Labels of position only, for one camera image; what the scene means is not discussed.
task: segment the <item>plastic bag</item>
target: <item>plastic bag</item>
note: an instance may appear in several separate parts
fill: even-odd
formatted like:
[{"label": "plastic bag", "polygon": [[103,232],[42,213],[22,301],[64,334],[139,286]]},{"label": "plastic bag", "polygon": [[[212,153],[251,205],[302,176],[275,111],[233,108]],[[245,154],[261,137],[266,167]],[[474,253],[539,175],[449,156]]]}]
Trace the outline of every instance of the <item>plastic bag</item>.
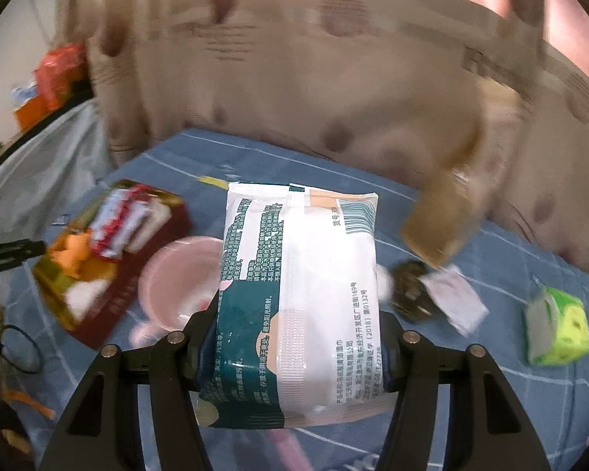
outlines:
[{"label": "plastic bag", "polygon": [[512,88],[478,82],[482,118],[476,137],[457,162],[426,184],[401,236],[428,265],[447,263],[479,230],[513,160],[526,105]]},{"label": "plastic bag", "polygon": [[199,423],[325,425],[393,408],[382,388],[376,210],[376,194],[230,184]]}]

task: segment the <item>black cable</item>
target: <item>black cable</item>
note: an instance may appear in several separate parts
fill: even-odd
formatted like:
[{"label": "black cable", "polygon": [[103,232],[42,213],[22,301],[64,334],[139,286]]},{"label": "black cable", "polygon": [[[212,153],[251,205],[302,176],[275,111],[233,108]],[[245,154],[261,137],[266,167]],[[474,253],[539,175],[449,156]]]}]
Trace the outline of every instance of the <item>black cable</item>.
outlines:
[{"label": "black cable", "polygon": [[[21,367],[19,367],[18,365],[16,365],[14,362],[12,362],[9,358],[7,358],[3,353],[3,349],[5,347],[5,345],[2,343],[2,335],[4,334],[5,330],[7,329],[12,329],[18,333],[20,333],[24,338],[26,338],[32,345],[33,345],[33,349],[35,349],[35,352],[37,353],[38,357],[39,357],[39,367],[35,370],[25,370]],[[28,333],[26,333],[25,331],[21,330],[20,328],[18,328],[17,326],[12,326],[10,324],[7,324],[6,326],[3,326],[2,329],[0,329],[0,357],[5,360],[8,364],[10,364],[14,369],[16,369],[18,372],[22,372],[23,374],[28,374],[30,376],[35,376],[37,374],[40,374],[41,371],[44,368],[44,357],[43,354],[41,353],[41,349],[39,348],[39,345],[37,345],[37,343],[35,342],[35,340],[33,340]]]}]

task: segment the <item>teal label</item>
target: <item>teal label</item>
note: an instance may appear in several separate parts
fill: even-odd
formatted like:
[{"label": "teal label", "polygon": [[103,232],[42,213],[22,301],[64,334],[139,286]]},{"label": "teal label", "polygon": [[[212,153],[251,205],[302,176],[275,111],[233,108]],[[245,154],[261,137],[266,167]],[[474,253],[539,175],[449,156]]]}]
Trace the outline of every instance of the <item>teal label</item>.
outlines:
[{"label": "teal label", "polygon": [[366,232],[373,235],[375,227],[375,206],[368,200],[339,200],[338,204],[348,234]]},{"label": "teal label", "polygon": [[271,339],[277,335],[276,327],[271,331],[271,321],[280,306],[283,205],[265,206],[258,252],[249,260],[246,279],[240,279],[240,237],[250,205],[248,198],[240,202],[223,245],[221,279],[232,282],[220,291],[214,376],[201,392],[201,397],[218,409],[218,421],[212,426],[283,426],[274,372],[276,359],[273,356],[271,363],[269,355],[269,349],[276,346]]}]

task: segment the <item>bed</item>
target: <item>bed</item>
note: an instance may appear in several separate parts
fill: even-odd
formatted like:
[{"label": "bed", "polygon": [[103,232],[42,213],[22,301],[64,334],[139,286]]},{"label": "bed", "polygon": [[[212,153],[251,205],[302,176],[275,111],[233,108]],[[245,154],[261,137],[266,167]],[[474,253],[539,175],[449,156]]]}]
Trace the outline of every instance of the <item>bed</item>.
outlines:
[{"label": "bed", "polygon": [[[377,261],[390,267],[415,256],[397,236],[417,192],[374,174],[325,159],[275,146],[203,130],[186,130],[109,174],[79,201],[61,213],[76,214],[99,196],[110,183],[132,179],[182,196],[196,235],[222,237],[227,193],[201,181],[202,176],[226,181],[300,183],[344,193],[379,195],[375,245]],[[61,231],[50,226],[50,242]],[[437,345],[465,349],[469,343],[485,345],[504,371],[529,414],[554,470],[568,470],[579,458],[589,438],[589,355],[567,367],[530,367],[525,358],[523,312],[535,292],[532,275],[546,285],[578,296],[589,319],[589,275],[562,258],[531,245],[522,237],[485,222],[480,232],[454,259],[472,283],[489,315],[466,339],[445,320],[437,319],[415,328]],[[44,371],[25,376],[11,370],[8,385],[23,391],[60,416],[95,351],[69,336],[57,323],[36,288],[31,274],[33,261],[14,270],[5,305],[5,323],[30,334],[44,355]],[[136,302],[124,314],[109,341],[130,349],[129,332],[146,315]],[[150,422],[148,390],[140,391],[140,416],[149,471],[159,470]],[[446,440],[449,392],[441,387],[437,426],[428,471],[441,469]],[[49,441],[55,422],[26,405],[16,405],[35,446],[38,460]],[[390,413],[346,425],[268,431],[225,431],[202,428],[214,466],[220,470],[368,470],[374,469]],[[303,455],[294,467],[284,457],[279,441],[288,439]]]}]

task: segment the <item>white plastic package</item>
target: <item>white plastic package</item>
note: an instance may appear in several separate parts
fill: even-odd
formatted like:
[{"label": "white plastic package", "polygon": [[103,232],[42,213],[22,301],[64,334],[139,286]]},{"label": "white plastic package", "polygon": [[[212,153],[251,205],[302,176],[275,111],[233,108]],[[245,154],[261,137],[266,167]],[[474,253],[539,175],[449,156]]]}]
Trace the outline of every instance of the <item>white plastic package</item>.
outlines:
[{"label": "white plastic package", "polygon": [[230,184],[200,423],[325,425],[394,407],[382,386],[376,210],[374,193]]},{"label": "white plastic package", "polygon": [[487,317],[488,308],[457,265],[421,276],[419,281],[454,329],[465,338]]}]

